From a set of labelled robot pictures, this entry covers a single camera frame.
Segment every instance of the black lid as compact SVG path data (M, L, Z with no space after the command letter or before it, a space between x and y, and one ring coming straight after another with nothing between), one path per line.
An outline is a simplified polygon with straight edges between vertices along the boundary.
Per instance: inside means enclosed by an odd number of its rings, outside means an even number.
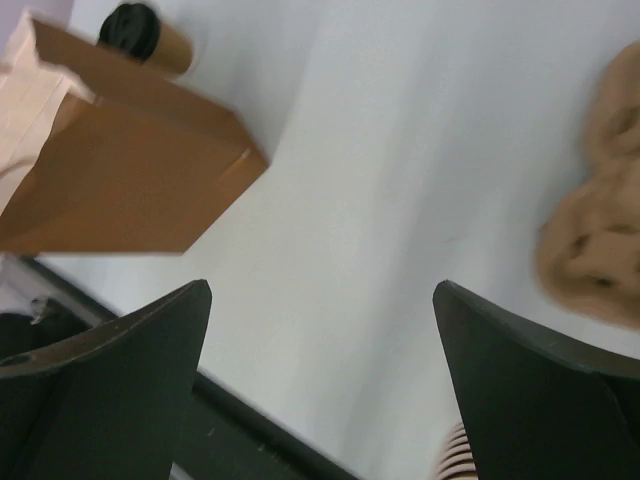
M160 20L142 3L123 3L100 28L100 43L117 48L132 57L147 60L160 37Z

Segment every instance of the cardboard flap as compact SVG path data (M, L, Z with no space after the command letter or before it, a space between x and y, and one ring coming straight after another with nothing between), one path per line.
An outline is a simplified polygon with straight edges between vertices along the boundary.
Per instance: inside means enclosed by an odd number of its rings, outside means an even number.
M227 108L173 85L114 50L91 45L37 19L33 27L40 59L67 67L100 97L204 131L233 117Z
M102 218L116 212L124 223L132 216L128 228L161 239L169 229L159 219L189 216L247 150L113 102L88 104L47 141L0 216L0 245L86 208ZM94 234L86 232L88 243Z

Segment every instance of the brown cardboard box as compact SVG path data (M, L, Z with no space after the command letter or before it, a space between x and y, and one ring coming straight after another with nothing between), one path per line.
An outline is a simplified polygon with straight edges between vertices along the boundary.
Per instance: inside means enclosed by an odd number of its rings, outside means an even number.
M0 216L0 251L184 252L266 169L236 116L116 52L34 20L44 62L100 100L68 96Z

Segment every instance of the white surface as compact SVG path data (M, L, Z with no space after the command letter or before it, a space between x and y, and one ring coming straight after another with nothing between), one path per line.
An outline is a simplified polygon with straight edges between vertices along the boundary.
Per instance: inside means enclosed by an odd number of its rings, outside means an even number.
M76 4L96 32L110 7ZM636 0L170 8L210 23L188 80L235 105L273 164L182 257L52 265L122 311L208 279L201 368L366 479L425 478L455 421L441 280L640 358L637 333L555 308L530 268L584 175L596 79L640 37Z
M3 270L4 255L0 255L0 313L1 312L29 312L29 305L25 299L6 283Z
M4 50L5 43L26 6L45 14L61 25L67 25L73 0L4 0L0 3L0 52Z

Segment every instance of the tan yarn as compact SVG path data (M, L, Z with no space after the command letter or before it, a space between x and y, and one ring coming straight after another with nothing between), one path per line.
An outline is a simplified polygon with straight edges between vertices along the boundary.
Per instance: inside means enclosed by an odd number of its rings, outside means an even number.
M640 43L607 68L585 146L593 177L545 226L538 275L564 306L640 328Z

